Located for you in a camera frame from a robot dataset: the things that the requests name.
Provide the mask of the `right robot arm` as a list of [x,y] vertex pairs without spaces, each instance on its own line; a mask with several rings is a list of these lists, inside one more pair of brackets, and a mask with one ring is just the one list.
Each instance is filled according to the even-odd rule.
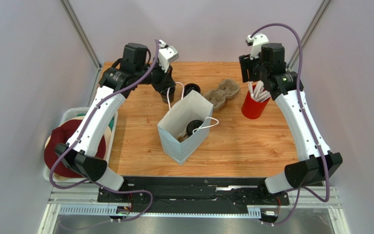
[[281,43],[262,42],[249,55],[239,57],[243,81],[261,81],[280,108],[294,139],[298,162],[265,179],[271,194],[328,182],[342,164],[321,137],[307,105],[303,85],[296,72],[286,71],[285,49]]

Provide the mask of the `white plastic bin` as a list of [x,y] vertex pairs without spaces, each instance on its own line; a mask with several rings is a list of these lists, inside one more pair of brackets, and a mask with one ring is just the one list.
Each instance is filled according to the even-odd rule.
[[[79,127],[88,110],[88,107],[78,107],[67,110],[62,117],[61,124],[57,128],[52,130],[51,135],[46,140],[44,147],[43,158],[46,166],[43,170],[43,178],[45,180],[49,180],[50,169],[58,159],[58,156],[55,153],[56,145],[58,143],[67,142],[67,140],[74,134],[74,132]],[[97,157],[104,159],[106,161],[109,161],[110,159],[114,131],[116,129],[115,118],[117,116],[118,114],[115,114],[111,118],[108,127],[105,130],[104,135],[100,141],[96,153]],[[55,168],[55,171],[53,173],[54,182],[77,183],[83,179],[83,176],[71,171],[66,166],[64,166],[63,163],[59,163],[59,165]]]

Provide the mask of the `red cup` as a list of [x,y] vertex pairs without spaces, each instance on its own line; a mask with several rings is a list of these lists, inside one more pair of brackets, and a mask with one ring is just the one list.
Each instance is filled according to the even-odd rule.
[[269,99],[265,102],[260,103],[252,100],[248,90],[244,103],[242,105],[242,114],[249,119],[257,119],[261,116],[268,101]]

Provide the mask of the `white wrapped straws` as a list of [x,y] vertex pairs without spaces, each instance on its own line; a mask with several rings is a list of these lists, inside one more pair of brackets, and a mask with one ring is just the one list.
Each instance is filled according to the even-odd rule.
[[247,86],[249,90],[249,95],[252,100],[262,103],[271,98],[270,93],[267,90],[264,90],[262,81],[249,81],[247,83]]

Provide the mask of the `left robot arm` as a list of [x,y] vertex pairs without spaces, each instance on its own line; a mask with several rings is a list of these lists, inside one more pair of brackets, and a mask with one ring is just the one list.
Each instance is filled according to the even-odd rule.
[[160,94],[175,87],[171,62],[179,58],[178,51],[162,40],[156,40],[155,44],[154,55],[145,45],[126,44],[123,56],[104,71],[83,121],[66,143],[55,147],[58,159],[49,172],[54,187],[62,188],[53,180],[60,163],[84,177],[78,184],[89,181],[109,191],[118,191],[123,185],[124,178],[96,153],[110,120],[138,85],[151,85]]

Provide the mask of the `pulp cup carrier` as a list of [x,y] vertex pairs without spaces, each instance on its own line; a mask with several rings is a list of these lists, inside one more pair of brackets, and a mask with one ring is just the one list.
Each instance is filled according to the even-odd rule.
[[213,110],[222,108],[228,99],[232,99],[240,92],[240,86],[232,79],[221,81],[216,89],[204,94],[204,98],[213,104]]
[[179,134],[179,136],[177,137],[177,140],[179,142],[183,142],[186,139],[188,139],[191,135],[192,135],[192,133],[190,133],[190,132],[183,132],[183,133]]

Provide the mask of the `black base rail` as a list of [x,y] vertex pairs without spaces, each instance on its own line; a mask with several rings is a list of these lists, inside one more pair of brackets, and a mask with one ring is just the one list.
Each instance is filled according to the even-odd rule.
[[243,215],[252,205],[290,206],[287,192],[271,195],[263,182],[263,177],[126,176],[119,193],[99,189],[97,201],[176,215]]

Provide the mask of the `maroon cloth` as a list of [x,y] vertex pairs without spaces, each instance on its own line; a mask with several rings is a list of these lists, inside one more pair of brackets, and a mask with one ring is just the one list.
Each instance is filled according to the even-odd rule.
[[95,148],[95,156],[89,156],[89,150],[73,150],[67,143],[81,125],[83,117],[70,119],[54,129],[44,150],[44,161],[49,167],[49,178],[56,175],[67,178],[86,177],[90,181],[99,181],[107,171],[105,135],[102,134],[99,145]]

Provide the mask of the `green item in bin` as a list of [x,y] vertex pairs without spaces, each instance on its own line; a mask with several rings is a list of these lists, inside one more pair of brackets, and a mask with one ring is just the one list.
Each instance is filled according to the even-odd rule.
[[114,126],[114,117],[111,118],[109,124],[108,124],[109,128],[112,130],[113,126]]

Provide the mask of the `black lidded coffee cup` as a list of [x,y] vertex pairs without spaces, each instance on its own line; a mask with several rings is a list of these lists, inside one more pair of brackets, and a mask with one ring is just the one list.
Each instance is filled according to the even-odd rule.
[[201,88],[200,88],[199,85],[197,85],[195,83],[189,83],[189,84],[185,85],[185,87],[184,87],[183,96],[185,97],[191,91],[195,91],[195,92],[200,94],[201,93]]

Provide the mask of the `white paper bag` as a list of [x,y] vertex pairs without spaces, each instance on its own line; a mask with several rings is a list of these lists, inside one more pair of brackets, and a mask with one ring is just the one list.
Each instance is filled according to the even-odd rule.
[[158,133],[164,153],[182,165],[219,121],[212,117],[213,104],[196,91],[182,95],[178,102],[168,106],[157,124]]

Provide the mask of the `black cup lid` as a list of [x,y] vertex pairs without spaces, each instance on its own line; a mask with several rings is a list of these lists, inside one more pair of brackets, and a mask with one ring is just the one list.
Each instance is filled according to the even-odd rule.
[[203,124],[203,121],[201,121],[199,119],[195,119],[195,120],[192,120],[191,122],[189,122],[187,127],[186,127],[187,136],[193,135],[194,130],[201,127],[202,124]]

